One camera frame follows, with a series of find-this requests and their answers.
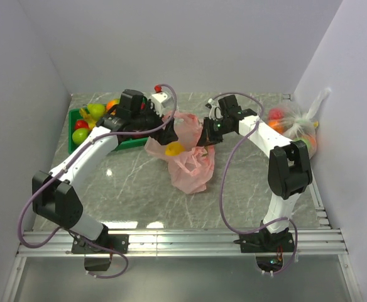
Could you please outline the pink plastic bag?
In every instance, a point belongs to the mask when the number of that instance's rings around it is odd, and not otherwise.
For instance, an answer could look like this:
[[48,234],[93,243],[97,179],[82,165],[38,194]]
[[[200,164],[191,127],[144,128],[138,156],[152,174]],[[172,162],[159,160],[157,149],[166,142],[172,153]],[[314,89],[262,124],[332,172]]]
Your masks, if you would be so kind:
[[148,155],[164,160],[168,165],[172,186],[186,194],[205,191],[211,180],[215,166],[215,149],[198,147],[197,142],[202,132],[202,122],[192,113],[174,114],[174,130],[185,151],[178,156],[165,155],[166,146],[149,138],[145,144]]

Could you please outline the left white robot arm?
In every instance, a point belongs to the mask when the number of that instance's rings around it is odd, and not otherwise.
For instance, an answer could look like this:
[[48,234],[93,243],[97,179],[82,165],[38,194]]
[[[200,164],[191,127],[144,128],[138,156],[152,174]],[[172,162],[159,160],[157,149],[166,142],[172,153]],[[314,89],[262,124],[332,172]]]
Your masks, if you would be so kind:
[[86,214],[79,199],[85,179],[121,142],[135,136],[151,137],[161,145],[178,139],[174,114],[166,115],[169,106],[177,108],[172,87],[155,86],[146,98],[142,92],[126,89],[118,104],[97,121],[89,136],[61,164],[49,173],[37,172],[33,178],[33,211],[58,227],[87,239],[95,253],[108,248],[107,227]]

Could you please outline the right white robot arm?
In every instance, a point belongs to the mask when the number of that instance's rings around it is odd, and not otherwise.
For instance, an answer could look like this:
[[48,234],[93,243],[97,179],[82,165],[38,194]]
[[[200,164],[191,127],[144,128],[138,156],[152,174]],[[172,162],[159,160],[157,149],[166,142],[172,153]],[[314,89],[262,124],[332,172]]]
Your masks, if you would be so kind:
[[262,109],[240,107],[236,96],[226,92],[208,100],[209,115],[197,144],[209,147],[221,143],[225,134],[236,133],[242,137],[236,148],[249,140],[268,157],[270,204],[260,227],[246,234],[254,235],[262,249],[273,251],[287,236],[295,203],[312,182],[309,152],[303,141],[293,141],[268,126]]

